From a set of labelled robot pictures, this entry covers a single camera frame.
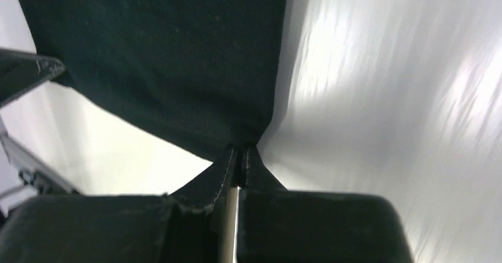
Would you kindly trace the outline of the black t shirt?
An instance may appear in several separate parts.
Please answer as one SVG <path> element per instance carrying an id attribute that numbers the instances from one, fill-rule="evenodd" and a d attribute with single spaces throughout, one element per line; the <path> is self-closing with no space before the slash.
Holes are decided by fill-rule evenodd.
<path id="1" fill-rule="evenodd" d="M 68 86 L 201 158 L 271 122 L 287 0 L 19 0 Z"/>

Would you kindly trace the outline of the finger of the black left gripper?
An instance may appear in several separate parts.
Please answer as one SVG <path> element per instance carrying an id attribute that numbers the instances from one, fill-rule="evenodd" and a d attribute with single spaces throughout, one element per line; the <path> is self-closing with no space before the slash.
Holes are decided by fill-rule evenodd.
<path id="1" fill-rule="evenodd" d="M 1 107 L 65 71 L 55 57 L 1 49 Z"/>

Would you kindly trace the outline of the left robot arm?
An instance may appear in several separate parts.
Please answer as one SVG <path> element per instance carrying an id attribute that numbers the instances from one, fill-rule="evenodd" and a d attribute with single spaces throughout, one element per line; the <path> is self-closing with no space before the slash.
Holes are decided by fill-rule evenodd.
<path id="1" fill-rule="evenodd" d="M 55 57 L 1 48 L 1 111 L 42 84 L 58 78 L 66 66 Z M 76 186 L 10 136 L 1 114 L 1 151 L 17 173 L 18 184 L 1 192 L 1 200 L 23 190 L 34 195 L 81 195 Z"/>

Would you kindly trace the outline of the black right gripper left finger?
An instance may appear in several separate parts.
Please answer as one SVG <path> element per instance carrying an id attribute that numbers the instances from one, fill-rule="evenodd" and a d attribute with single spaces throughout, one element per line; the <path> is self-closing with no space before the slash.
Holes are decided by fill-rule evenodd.
<path id="1" fill-rule="evenodd" d="M 1 228 L 2 262 L 231 262 L 237 149 L 172 194 L 38 195 Z"/>

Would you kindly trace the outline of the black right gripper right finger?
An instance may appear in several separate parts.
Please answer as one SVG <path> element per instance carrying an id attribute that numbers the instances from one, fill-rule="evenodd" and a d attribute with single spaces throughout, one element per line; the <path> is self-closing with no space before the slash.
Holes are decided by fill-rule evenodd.
<path id="1" fill-rule="evenodd" d="M 411 262 L 392 204 L 367 194 L 293 191 L 242 152 L 238 184 L 238 262 Z"/>

